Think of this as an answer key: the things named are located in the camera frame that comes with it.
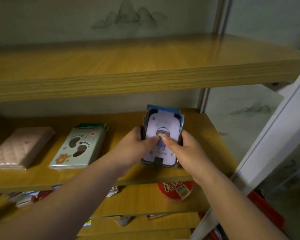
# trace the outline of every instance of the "white door frame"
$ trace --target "white door frame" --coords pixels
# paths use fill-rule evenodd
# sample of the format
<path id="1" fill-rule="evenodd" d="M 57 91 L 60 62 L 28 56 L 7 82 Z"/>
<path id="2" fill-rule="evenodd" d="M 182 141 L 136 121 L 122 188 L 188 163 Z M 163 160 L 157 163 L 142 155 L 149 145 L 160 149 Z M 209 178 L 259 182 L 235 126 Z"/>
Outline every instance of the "white door frame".
<path id="1" fill-rule="evenodd" d="M 299 144 L 300 75 L 240 162 L 232 182 L 248 195 Z M 218 223 L 210 208 L 189 240 L 203 239 Z"/>

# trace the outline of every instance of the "pink quilted notebook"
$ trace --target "pink quilted notebook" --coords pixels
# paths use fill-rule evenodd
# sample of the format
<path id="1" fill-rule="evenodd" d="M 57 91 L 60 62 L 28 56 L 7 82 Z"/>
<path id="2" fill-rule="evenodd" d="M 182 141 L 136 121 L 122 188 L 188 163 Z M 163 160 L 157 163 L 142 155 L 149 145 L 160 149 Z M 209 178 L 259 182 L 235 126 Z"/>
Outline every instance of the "pink quilted notebook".
<path id="1" fill-rule="evenodd" d="M 54 133 L 51 127 L 16 129 L 0 145 L 0 169 L 26 169 Z"/>

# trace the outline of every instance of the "card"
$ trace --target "card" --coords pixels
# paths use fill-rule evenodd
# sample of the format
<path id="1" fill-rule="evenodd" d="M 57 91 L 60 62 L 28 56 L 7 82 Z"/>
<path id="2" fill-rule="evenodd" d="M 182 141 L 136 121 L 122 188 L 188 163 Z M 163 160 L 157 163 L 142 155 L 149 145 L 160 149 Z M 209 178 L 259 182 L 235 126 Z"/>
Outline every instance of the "card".
<path id="1" fill-rule="evenodd" d="M 143 139 L 148 139 L 155 135 L 159 135 L 160 137 L 165 135 L 179 141 L 183 121 L 184 116 L 180 114 L 180 110 L 178 109 L 148 105 L 147 115 L 144 118 Z M 173 152 L 160 139 L 145 154 L 142 161 L 145 164 L 172 167 L 176 164 L 177 160 Z"/>

